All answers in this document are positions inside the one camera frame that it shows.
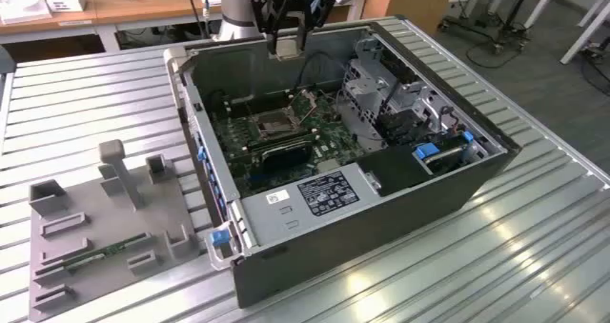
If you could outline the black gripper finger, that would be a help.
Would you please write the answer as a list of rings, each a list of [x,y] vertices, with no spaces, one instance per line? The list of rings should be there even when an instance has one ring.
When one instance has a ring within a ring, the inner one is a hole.
[[[276,55],[280,23],[288,12],[288,0],[250,0],[255,26],[266,35],[268,53]]]
[[[302,6],[302,18],[299,19],[296,33],[296,47],[299,51],[304,51],[308,33],[314,28],[323,27],[335,5],[335,0],[300,0],[299,3]]]

